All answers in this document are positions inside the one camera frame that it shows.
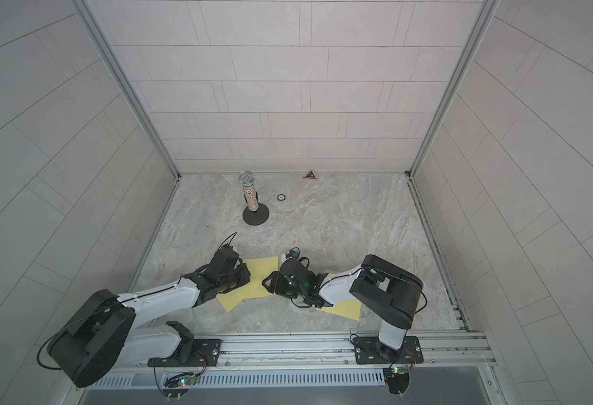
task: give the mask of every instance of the black round base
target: black round base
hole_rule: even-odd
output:
[[[249,225],[260,225],[269,218],[269,208],[265,204],[258,204],[258,209],[250,211],[249,208],[244,208],[243,220]]]

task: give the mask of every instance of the yellow sheet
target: yellow sheet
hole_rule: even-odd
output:
[[[220,304],[227,312],[231,311],[247,298],[262,298],[271,294],[263,287],[262,282],[266,279],[272,271],[278,270],[278,256],[266,257],[264,259],[247,259],[244,261],[249,269],[249,282],[233,291],[226,294],[218,294],[216,296]],[[333,306],[325,306],[318,308],[319,311],[328,312],[329,314],[343,316],[351,320],[359,321],[360,303],[357,299],[350,299],[348,301],[341,301]]]

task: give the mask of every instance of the mounting plate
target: mounting plate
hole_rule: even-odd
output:
[[[358,346],[363,347],[359,353],[355,353],[357,364],[386,364],[378,354],[376,348],[377,339],[377,336],[357,336],[353,339]],[[410,351],[414,355],[414,359],[411,359],[409,353],[405,350]],[[416,364],[424,361],[422,351],[420,351],[420,342],[416,336],[406,336],[404,342],[402,342],[402,354],[395,363],[412,364],[414,361]]]

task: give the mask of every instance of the gray marble surface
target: gray marble surface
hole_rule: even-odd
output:
[[[424,283],[429,304],[413,328],[457,328],[447,292],[402,174],[259,174],[256,190],[269,207],[266,223],[244,223],[237,175],[185,175],[146,260],[135,290],[161,285],[209,263],[223,239],[237,231],[245,258],[278,256],[298,246],[310,270],[346,271],[374,254]],[[285,194],[285,201],[276,196]],[[364,305],[359,322],[297,308],[280,296],[246,299],[226,312],[217,299],[179,310],[154,324],[177,320],[200,332],[309,332],[378,330],[380,318]]]

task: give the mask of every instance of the white tiled wall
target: white tiled wall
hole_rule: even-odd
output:
[[[516,400],[593,403],[593,1],[502,0],[415,181]]]
[[[186,173],[408,170],[481,7],[88,4]]]
[[[56,398],[34,353],[122,291],[172,185],[68,2],[0,1],[1,404]]]

